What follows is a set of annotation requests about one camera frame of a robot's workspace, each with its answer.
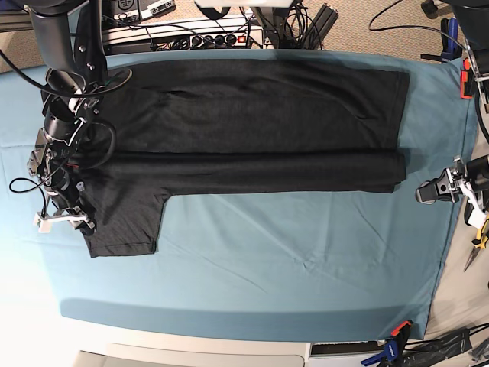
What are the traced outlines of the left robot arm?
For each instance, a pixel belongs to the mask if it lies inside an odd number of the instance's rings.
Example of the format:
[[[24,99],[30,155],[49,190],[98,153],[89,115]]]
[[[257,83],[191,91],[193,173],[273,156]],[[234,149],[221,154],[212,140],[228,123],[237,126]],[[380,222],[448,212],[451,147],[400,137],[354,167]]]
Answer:
[[[461,70],[460,92],[463,99],[475,98],[474,106],[479,128],[488,138],[488,2],[447,1],[465,37],[467,58]],[[463,189],[473,193],[474,209],[488,210],[488,156],[444,169],[439,177],[426,181],[416,189],[416,201],[457,202]]]

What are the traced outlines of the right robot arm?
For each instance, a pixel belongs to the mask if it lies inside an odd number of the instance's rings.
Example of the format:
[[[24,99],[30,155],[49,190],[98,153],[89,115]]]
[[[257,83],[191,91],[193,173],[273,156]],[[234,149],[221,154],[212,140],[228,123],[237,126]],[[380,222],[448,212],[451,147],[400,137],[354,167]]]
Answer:
[[[27,7],[48,67],[39,85],[44,124],[28,158],[28,173],[39,180],[44,204],[56,207],[53,215],[42,209],[35,219],[46,231],[61,221],[93,235],[96,210],[83,196],[79,173],[112,156],[115,127],[96,114],[104,96],[120,89],[131,74],[108,74],[100,1],[29,1]]]

